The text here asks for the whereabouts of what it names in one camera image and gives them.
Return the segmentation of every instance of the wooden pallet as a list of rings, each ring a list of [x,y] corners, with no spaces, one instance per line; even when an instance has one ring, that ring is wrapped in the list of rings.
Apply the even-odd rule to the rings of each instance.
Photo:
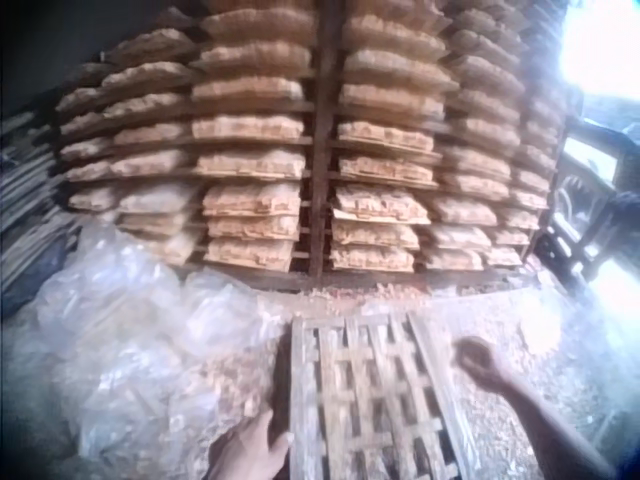
[[[292,335],[292,480],[471,478],[425,318],[300,320]]]

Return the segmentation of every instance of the hand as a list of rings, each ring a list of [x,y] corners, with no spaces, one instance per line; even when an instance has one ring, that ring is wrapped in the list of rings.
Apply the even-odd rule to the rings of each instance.
[[[272,417],[273,410],[268,410],[238,425],[219,455],[212,446],[209,461],[213,468],[207,479],[271,480],[275,477],[284,465],[293,434],[283,433],[269,448],[267,431]]]
[[[490,343],[480,337],[463,337],[454,347],[456,363],[480,388],[503,394],[513,384],[514,375]]]

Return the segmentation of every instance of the wooden rack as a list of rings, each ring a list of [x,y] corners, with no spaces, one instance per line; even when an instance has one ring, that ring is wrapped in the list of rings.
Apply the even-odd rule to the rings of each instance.
[[[304,71],[297,71],[295,74],[289,72],[287,77],[296,78],[303,82],[306,92],[306,99],[303,101],[225,99],[212,102],[194,101],[189,99],[191,87],[203,79],[210,78],[212,75],[212,71],[208,69],[206,61],[198,60],[197,55],[194,53],[202,48],[211,46],[212,39],[209,38],[204,42],[194,40],[196,48],[180,57],[183,65],[191,68],[192,73],[190,76],[168,82],[166,85],[155,85],[153,87],[149,87],[150,84],[141,84],[127,89],[113,90],[107,92],[106,95],[102,96],[98,100],[94,100],[89,105],[75,108],[72,113],[86,113],[91,110],[98,112],[102,108],[108,107],[108,105],[116,101],[130,98],[134,95],[138,96],[150,93],[151,91],[162,91],[163,89],[170,89],[171,91],[184,93],[185,98],[187,99],[185,102],[174,107],[159,108],[149,113],[134,114],[122,120],[107,119],[103,122],[93,124],[82,131],[62,136],[60,138],[59,145],[62,148],[69,143],[94,138],[96,136],[109,137],[125,128],[147,126],[159,121],[181,120],[188,122],[194,118],[203,116],[211,117],[217,114],[295,114],[300,116],[304,121],[305,136],[293,140],[260,140],[247,138],[208,140],[194,139],[191,136],[187,136],[184,138],[166,141],[111,146],[101,150],[95,155],[85,157],[82,160],[61,163],[65,166],[81,166],[98,160],[117,160],[127,155],[153,152],[166,148],[181,148],[192,156],[200,151],[216,151],[234,145],[280,145],[300,148],[306,155],[306,167],[302,178],[296,180],[301,184],[302,208],[300,213],[300,238],[294,249],[291,270],[289,272],[271,272],[234,265],[216,265],[216,268],[257,288],[300,290],[329,285],[350,286],[356,288],[374,285],[378,282],[411,284],[438,284],[442,282],[451,282],[463,284],[473,283],[482,279],[495,278],[497,275],[503,275],[505,272],[513,271],[513,268],[498,269],[490,267],[484,272],[419,271],[420,269],[417,269],[415,273],[409,274],[391,272],[381,273],[374,271],[340,271],[334,270],[330,265],[330,262],[328,261],[330,242],[327,240],[327,236],[331,236],[331,207],[334,204],[335,187],[343,184],[355,182],[371,185],[401,185],[408,191],[415,190],[423,192],[421,195],[434,196],[444,193],[469,199],[478,199],[492,207],[509,206],[528,210],[533,212],[541,220],[541,228],[543,228],[548,221],[548,215],[546,214],[548,207],[536,208],[525,206],[515,203],[511,198],[491,200],[488,199],[483,192],[462,192],[451,186],[434,186],[426,184],[412,185],[409,182],[398,183],[393,180],[375,177],[350,177],[340,173],[336,167],[338,154],[340,152],[360,152],[365,155],[369,154],[374,156],[401,155],[403,158],[407,159],[413,157],[416,159],[417,163],[422,164],[422,161],[424,161],[425,163],[423,165],[433,168],[436,174],[452,171],[452,167],[447,165],[446,162],[444,162],[445,164],[442,164],[442,155],[436,152],[418,152],[411,151],[406,148],[403,149],[402,147],[393,147],[372,142],[364,143],[339,140],[336,137],[336,126],[339,123],[339,120],[343,118],[366,119],[367,121],[383,124],[391,123],[399,128],[423,131],[434,137],[436,145],[439,145],[440,143],[446,144],[449,142],[454,142],[456,145],[470,145],[487,154],[499,154],[500,158],[506,159],[514,167],[524,167],[528,170],[536,171],[540,174],[544,174],[548,179],[552,179],[555,175],[555,170],[541,169],[517,154],[511,153],[509,155],[505,155],[504,151],[494,149],[493,146],[487,146],[486,141],[478,141],[476,137],[461,134],[455,128],[452,128],[452,125],[449,122],[450,118],[459,116],[459,113],[456,113],[457,110],[455,108],[449,108],[448,104],[445,104],[446,114],[444,116],[436,115],[431,117],[415,117],[411,115],[396,115],[395,118],[390,116],[388,112],[381,113],[376,108],[346,106],[341,104],[339,102],[339,97],[342,84],[345,80],[343,64],[346,55],[350,50],[352,50],[352,48],[345,48],[342,39],[343,26],[350,14],[349,1],[350,0],[323,0],[317,2],[318,4],[315,12],[318,21],[317,40],[312,42],[313,44],[310,45],[313,52],[312,66]],[[457,2],[451,0],[447,6],[444,7],[445,17],[444,19],[441,19],[441,21],[444,22],[443,25],[451,23],[448,18],[452,18],[459,14],[462,10],[462,7],[459,5],[462,5],[463,3],[468,5],[473,2]],[[546,0],[540,4],[537,0],[530,0],[529,2],[524,3],[526,3],[526,5],[520,7],[521,12],[524,14],[525,18],[529,19],[529,22],[528,25],[520,31],[520,34],[526,43],[529,38],[537,38],[535,35],[544,35],[544,32],[549,27],[547,23],[540,20],[540,18],[546,17],[536,15],[538,10],[544,10],[546,8]],[[559,5],[563,2],[561,0],[557,0],[552,3],[554,5]],[[554,7],[552,14],[558,19],[561,19],[561,17],[563,18],[564,16],[565,8],[566,5],[562,5],[560,10],[556,12]],[[415,9],[409,11],[406,7],[397,7],[395,10],[389,10],[389,15],[390,18],[398,19],[398,21],[403,21],[405,24],[412,23],[414,28],[416,28],[415,25],[419,25],[421,21],[424,22],[430,14],[425,12],[418,13]],[[413,18],[411,22],[406,22],[407,15]],[[447,39],[457,31],[456,28],[457,27],[455,27],[454,22],[443,30],[440,37],[447,41]],[[200,35],[191,35],[191,37],[201,38],[201,34],[202,32],[200,32]],[[537,48],[534,48],[534,46],[537,44],[534,44],[532,41],[531,45],[532,52],[534,52],[535,48]],[[459,52],[450,53],[448,57],[443,59],[443,63],[451,62],[452,58],[455,58],[458,53]],[[557,56],[557,52],[545,52],[545,55],[553,58],[554,55]],[[534,56],[532,55],[530,65],[526,64],[526,57],[526,55],[522,56],[523,61],[517,71],[518,78],[523,82],[527,89],[526,93],[518,100],[518,110],[521,113],[521,121],[518,128],[520,128],[521,131],[524,131],[523,129],[529,119],[538,118],[533,113],[533,110],[530,109],[529,101],[534,97],[542,98],[541,92],[544,92],[545,88],[549,85],[553,85],[553,88],[560,92],[564,88],[562,82],[553,76],[554,72],[547,72],[543,75],[539,69],[536,69],[538,64],[535,63],[534,60],[537,59],[537,57],[534,59]],[[273,72],[270,72],[268,68],[256,71],[255,68],[247,70],[246,67],[238,67],[236,65],[229,66],[224,69],[224,71],[218,70],[215,75],[216,78],[233,78],[234,76],[245,73],[268,74]],[[69,112],[65,112],[60,117],[60,123],[65,123],[69,120]],[[558,158],[559,150],[564,143],[564,135],[564,129],[562,129],[562,134],[557,138],[557,143],[554,146],[553,157],[555,159]],[[537,192],[539,195],[545,195],[546,193],[539,190],[536,191],[533,187],[523,187],[513,179],[496,178],[495,175],[487,172],[464,171],[462,173],[504,182],[509,187],[516,186],[518,188],[525,188],[527,191],[531,193]],[[116,177],[114,175],[107,175],[86,181],[69,182],[66,185],[66,188],[69,188],[71,191],[76,191],[89,185],[105,185],[113,181],[136,183],[144,179],[144,182],[146,183],[153,182],[161,178],[198,180],[208,185],[234,184],[243,181],[240,178],[201,176],[194,172],[192,166],[183,166],[166,174],[145,175],[142,177]],[[264,178],[253,178],[251,181],[264,182],[267,180]],[[548,205],[551,205],[550,202],[551,195],[547,194]],[[206,228],[204,219],[196,218],[195,222],[199,226],[198,228]],[[519,247],[519,254],[522,260],[526,260],[526,257],[531,251],[531,245],[535,242],[537,235],[536,231],[530,231],[528,234],[530,243],[527,246]],[[206,263],[202,260],[202,252],[204,249],[206,249],[204,244],[200,244],[196,247],[194,254],[189,259],[188,264],[185,265],[185,268],[191,270],[205,265]]]

